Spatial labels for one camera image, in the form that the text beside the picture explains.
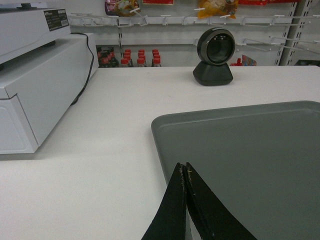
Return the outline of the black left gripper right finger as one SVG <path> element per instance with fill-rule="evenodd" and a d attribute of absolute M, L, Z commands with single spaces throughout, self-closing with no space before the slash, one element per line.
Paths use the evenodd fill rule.
<path fill-rule="evenodd" d="M 183 166 L 189 215 L 202 240 L 255 240 L 187 162 Z"/>

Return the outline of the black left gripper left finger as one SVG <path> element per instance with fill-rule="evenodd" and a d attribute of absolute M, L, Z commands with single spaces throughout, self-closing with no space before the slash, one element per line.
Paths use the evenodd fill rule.
<path fill-rule="evenodd" d="M 186 238 L 186 189 L 183 165 L 177 163 L 160 206 L 143 240 L 184 240 Z"/>

